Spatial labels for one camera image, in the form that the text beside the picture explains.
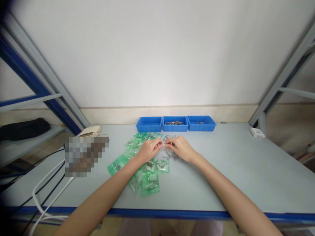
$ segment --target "hand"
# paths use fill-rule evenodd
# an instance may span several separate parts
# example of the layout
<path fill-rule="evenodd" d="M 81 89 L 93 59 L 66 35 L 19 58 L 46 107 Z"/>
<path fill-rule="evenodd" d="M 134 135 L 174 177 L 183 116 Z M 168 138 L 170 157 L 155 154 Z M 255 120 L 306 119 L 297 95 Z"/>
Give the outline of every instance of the hand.
<path fill-rule="evenodd" d="M 163 141 L 160 138 L 144 141 L 135 157 L 141 160 L 141 162 L 144 164 L 151 160 L 158 153 L 158 151 L 161 150 L 162 147 L 164 147 Z"/>
<path fill-rule="evenodd" d="M 178 136 L 177 138 L 169 138 L 165 141 L 165 146 L 168 149 L 172 149 L 180 158 L 185 161 L 192 162 L 194 159 L 201 155 L 196 152 L 189 142 L 183 137 Z"/>

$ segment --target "person's left hand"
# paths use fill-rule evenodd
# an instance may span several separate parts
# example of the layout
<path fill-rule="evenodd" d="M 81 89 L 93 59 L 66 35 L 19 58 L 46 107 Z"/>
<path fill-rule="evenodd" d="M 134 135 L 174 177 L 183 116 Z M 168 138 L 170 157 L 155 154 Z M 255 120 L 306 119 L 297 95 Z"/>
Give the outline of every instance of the person's left hand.
<path fill-rule="evenodd" d="M 135 157 L 144 164 L 151 160 L 163 146 L 163 141 L 160 138 L 144 141 Z"/>

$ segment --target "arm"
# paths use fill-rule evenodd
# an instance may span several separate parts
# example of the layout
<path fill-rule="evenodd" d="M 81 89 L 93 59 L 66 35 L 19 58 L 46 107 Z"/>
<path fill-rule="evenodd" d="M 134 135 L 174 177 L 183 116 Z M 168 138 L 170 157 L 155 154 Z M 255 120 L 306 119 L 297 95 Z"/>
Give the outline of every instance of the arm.
<path fill-rule="evenodd" d="M 165 144 L 167 149 L 172 149 L 179 157 L 198 167 L 245 235 L 282 235 L 266 215 L 240 189 L 197 153 L 184 137 L 168 139 Z"/>
<path fill-rule="evenodd" d="M 145 141 L 120 171 L 89 196 L 58 228 L 54 235 L 90 235 L 105 217 L 134 173 L 163 147 L 162 140 Z"/>

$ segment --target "wall baseboard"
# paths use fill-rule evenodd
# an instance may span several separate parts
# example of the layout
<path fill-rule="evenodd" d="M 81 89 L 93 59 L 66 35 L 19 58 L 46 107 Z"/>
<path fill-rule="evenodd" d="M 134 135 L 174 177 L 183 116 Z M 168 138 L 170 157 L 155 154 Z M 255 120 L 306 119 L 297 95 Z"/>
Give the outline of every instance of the wall baseboard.
<path fill-rule="evenodd" d="M 91 124 L 136 124 L 141 116 L 210 115 L 215 122 L 248 122 L 258 105 L 218 106 L 167 106 L 167 107 L 114 107 L 81 108 Z M 0 114 L 0 125 L 22 122 L 42 117 L 51 125 L 61 121 L 47 108 L 18 109 Z"/>
<path fill-rule="evenodd" d="M 257 104 L 81 108 L 91 124 L 136 124 L 140 116 L 210 115 L 216 123 L 246 123 Z M 61 121 L 47 108 L 19 109 L 0 114 L 0 125 L 46 119 L 52 125 Z M 315 139 L 315 104 L 277 104 L 266 118 L 267 137 L 286 152 L 293 154 Z"/>

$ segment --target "white cable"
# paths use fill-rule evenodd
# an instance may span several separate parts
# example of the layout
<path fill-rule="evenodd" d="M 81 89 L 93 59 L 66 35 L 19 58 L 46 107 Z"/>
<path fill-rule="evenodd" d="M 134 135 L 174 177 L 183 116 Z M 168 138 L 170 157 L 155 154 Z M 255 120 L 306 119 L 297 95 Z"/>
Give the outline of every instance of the white cable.
<path fill-rule="evenodd" d="M 57 219 L 65 221 L 68 218 L 68 216 L 46 216 L 42 220 L 48 220 L 48 219 Z"/>
<path fill-rule="evenodd" d="M 60 196 L 60 194 L 66 189 L 66 187 L 71 183 L 71 181 L 74 180 L 74 177 L 71 177 L 68 182 L 66 183 L 66 185 L 62 188 L 62 190 L 58 193 L 58 195 L 54 198 L 54 200 L 48 205 L 48 207 L 46 207 L 45 211 L 41 214 L 41 216 L 38 218 L 38 220 L 36 221 L 36 223 L 33 225 L 33 227 L 31 228 L 30 232 L 29 232 L 29 236 L 33 236 L 33 233 L 35 231 L 36 226 L 38 225 L 38 223 L 40 222 L 40 220 L 43 218 L 43 216 L 46 214 L 47 210 L 51 207 L 51 205 L 57 200 L 57 198 Z"/>
<path fill-rule="evenodd" d="M 41 181 L 40 181 L 40 182 L 35 186 L 35 188 L 33 189 L 32 196 L 33 196 L 35 205 L 36 205 L 37 209 L 40 211 L 40 213 L 43 213 L 44 210 L 42 209 L 42 207 L 40 206 L 39 201 L 38 201 L 37 198 L 36 198 L 36 194 L 35 194 L 36 189 L 37 189 L 38 186 L 39 186 L 55 169 L 57 169 L 64 161 L 65 161 L 65 159 L 62 160 L 62 162 L 60 162 L 58 165 L 56 165 L 44 178 L 41 179 Z"/>

